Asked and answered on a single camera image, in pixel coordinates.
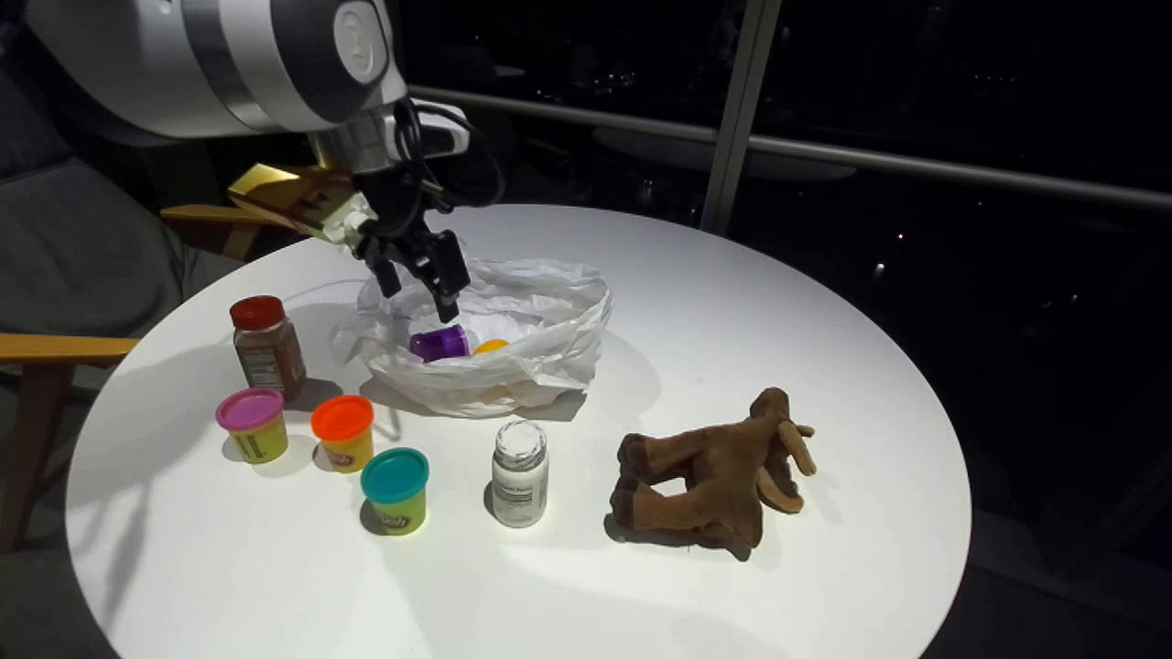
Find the white bottle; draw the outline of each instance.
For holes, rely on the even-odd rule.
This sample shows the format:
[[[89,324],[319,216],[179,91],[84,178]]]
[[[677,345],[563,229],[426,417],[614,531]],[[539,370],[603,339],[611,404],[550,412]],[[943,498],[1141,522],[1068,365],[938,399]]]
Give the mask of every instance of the white bottle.
[[[550,459],[546,436],[531,421],[498,433],[491,454],[488,508],[505,526],[531,526],[546,511]]]

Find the orange lid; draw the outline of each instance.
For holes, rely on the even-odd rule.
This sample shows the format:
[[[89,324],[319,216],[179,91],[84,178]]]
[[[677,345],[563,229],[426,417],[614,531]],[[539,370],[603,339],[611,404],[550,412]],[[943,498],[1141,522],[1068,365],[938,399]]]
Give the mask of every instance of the orange lid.
[[[333,397],[333,399],[316,407],[306,425],[316,429],[316,436],[323,442],[349,442],[349,440],[368,433],[372,407],[363,397]]]
[[[262,329],[286,321],[286,303],[278,298],[246,298],[228,315],[236,329]]]

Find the purple object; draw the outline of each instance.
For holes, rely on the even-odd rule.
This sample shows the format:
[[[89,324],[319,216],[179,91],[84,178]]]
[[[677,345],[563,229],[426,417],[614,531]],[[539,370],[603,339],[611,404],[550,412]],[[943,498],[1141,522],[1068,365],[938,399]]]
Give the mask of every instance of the purple object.
[[[469,339],[460,324],[441,324],[433,333],[413,333],[408,351],[426,364],[469,355]]]
[[[246,387],[236,397],[228,397],[216,409],[218,429],[228,433],[248,433],[278,417],[286,399],[270,387]]]

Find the cup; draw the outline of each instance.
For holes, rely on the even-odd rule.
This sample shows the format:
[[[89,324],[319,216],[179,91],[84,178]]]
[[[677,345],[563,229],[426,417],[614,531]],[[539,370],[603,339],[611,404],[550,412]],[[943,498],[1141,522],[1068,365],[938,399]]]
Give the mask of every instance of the cup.
[[[366,397],[333,397],[311,409],[306,425],[335,473],[358,473],[368,461],[372,407]]]
[[[463,333],[460,324],[439,324],[433,333],[413,333],[408,337],[408,351],[426,364],[437,364],[437,360],[460,360],[460,355],[472,355],[472,333]]]
[[[429,459],[408,448],[377,454],[363,469],[363,493],[385,536],[408,536],[429,515]]]
[[[270,387],[246,387],[216,407],[216,425],[230,433],[248,465],[262,465],[286,454],[286,399]]]

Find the green lid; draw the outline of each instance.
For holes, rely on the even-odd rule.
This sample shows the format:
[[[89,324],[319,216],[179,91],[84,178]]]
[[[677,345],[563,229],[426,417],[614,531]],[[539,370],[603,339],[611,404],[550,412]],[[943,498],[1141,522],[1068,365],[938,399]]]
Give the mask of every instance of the green lid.
[[[380,506],[405,503],[422,493],[426,484],[429,459],[413,448],[385,451],[363,469],[363,493]]]

